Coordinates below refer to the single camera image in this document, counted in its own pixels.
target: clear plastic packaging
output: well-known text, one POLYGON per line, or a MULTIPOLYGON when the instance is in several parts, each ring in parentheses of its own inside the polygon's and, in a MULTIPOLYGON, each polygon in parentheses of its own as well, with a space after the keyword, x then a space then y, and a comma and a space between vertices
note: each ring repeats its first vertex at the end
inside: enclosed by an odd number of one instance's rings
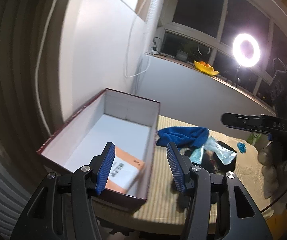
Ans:
POLYGON ((205 149, 208 151, 213 151, 217 154, 218 158, 222 161, 224 165, 230 164, 237 154, 230 151, 221 145, 219 145, 215 138, 210 136, 205 142, 205 149))
POLYGON ((202 158, 204 154, 205 146, 203 145, 201 148, 195 149, 192 154, 190 155, 190 160, 193 163, 201 164, 202 158))

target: light stand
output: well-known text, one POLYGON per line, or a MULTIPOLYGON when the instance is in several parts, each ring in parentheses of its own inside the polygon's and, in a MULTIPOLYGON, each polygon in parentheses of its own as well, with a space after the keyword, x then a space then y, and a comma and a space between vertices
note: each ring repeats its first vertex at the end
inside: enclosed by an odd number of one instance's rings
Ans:
POLYGON ((232 52, 233 55, 238 63, 236 74, 234 76, 234 79, 232 80, 232 86, 236 84, 236 88, 238 88, 238 80, 239 80, 239 71, 240 67, 252 67, 256 65, 260 59, 260 49, 258 42, 249 34, 242 33, 239 34, 232 45, 232 52), (241 48, 241 44, 244 41, 248 41, 252 47, 253 47, 253 56, 251 58, 248 58, 245 56, 245 52, 241 48))

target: black tripod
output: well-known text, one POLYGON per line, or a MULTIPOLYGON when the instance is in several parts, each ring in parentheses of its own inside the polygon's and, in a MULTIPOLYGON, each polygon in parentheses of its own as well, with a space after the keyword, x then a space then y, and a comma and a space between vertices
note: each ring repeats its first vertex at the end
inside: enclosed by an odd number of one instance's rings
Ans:
POLYGON ((234 79, 232 80, 232 86, 234 85, 234 83, 236 84, 236 88, 238 88, 238 76, 239 76, 239 70, 240 70, 240 65, 237 65, 237 71, 235 74, 234 79))

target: metal screw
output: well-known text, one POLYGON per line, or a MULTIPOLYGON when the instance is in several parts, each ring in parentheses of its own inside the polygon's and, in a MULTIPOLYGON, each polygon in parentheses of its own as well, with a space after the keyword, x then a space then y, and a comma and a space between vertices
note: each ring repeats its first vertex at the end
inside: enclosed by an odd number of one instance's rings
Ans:
POLYGON ((228 171, 226 175, 229 179, 233 179, 236 176, 232 171, 228 171))
POLYGON ((88 165, 85 165, 81 168, 82 171, 90 171, 90 167, 88 165))
POLYGON ((56 174, 54 172, 50 172, 47 174, 48 179, 53 179, 55 176, 56 176, 56 174))
POLYGON ((200 171, 201 170, 201 167, 200 166, 198 166, 198 165, 193 165, 192 167, 191 167, 191 169, 193 170, 193 171, 200 171))

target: open box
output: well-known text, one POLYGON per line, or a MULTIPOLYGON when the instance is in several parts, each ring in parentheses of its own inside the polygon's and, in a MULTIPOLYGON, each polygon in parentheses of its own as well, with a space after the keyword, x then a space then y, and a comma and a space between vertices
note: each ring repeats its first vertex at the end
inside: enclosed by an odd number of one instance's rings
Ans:
POLYGON ((159 102, 105 89, 65 122, 37 153, 56 164, 47 166, 63 174, 88 165, 107 142, 114 143, 144 161, 145 168, 126 194, 105 189, 98 198, 116 208, 136 211, 148 197, 159 110, 159 102))

